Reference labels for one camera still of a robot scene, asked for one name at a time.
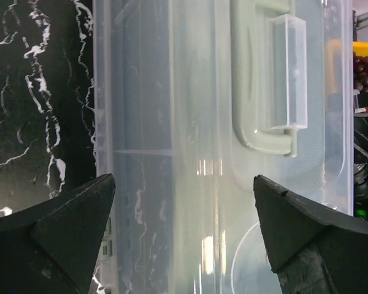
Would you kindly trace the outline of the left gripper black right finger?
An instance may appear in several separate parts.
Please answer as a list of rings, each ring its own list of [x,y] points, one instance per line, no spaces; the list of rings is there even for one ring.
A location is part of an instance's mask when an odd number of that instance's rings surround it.
[[[368,293],[368,220],[254,178],[271,270],[283,293]]]

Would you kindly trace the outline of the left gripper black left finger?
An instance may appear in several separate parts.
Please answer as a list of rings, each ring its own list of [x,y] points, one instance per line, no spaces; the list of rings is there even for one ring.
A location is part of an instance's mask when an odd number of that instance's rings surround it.
[[[88,293],[114,195],[104,174],[0,217],[0,293]]]

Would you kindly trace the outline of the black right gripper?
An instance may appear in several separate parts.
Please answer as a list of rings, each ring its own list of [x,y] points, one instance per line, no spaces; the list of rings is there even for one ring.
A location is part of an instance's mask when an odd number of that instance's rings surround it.
[[[368,92],[353,93],[355,217],[368,221]]]

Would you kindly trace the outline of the translucent green tool box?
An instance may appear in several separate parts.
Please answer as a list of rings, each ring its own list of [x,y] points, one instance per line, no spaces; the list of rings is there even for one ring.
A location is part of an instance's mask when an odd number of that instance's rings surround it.
[[[280,293],[264,175],[353,212],[351,1],[95,1],[99,293]]]

